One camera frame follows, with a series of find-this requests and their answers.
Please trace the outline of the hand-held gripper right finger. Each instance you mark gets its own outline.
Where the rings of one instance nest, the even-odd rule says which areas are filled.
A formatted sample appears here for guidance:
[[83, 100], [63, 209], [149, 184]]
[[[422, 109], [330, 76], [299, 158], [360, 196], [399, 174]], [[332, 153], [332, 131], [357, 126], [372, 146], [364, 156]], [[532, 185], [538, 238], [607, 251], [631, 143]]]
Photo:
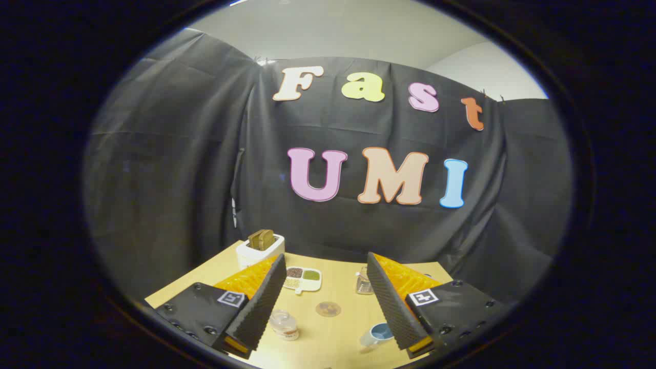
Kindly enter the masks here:
[[506, 317], [506, 305], [462, 280], [438, 282], [368, 253], [367, 276], [397, 346], [410, 359], [464, 348]]

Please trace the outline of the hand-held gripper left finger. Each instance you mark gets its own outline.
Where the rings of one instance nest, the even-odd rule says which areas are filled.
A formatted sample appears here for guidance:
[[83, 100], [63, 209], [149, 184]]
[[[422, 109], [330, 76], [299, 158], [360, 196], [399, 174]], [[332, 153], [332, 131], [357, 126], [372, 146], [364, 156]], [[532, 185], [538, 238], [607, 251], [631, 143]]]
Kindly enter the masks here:
[[248, 359], [258, 348], [285, 279], [285, 256], [279, 254], [215, 285], [191, 283], [155, 311], [214, 350]]

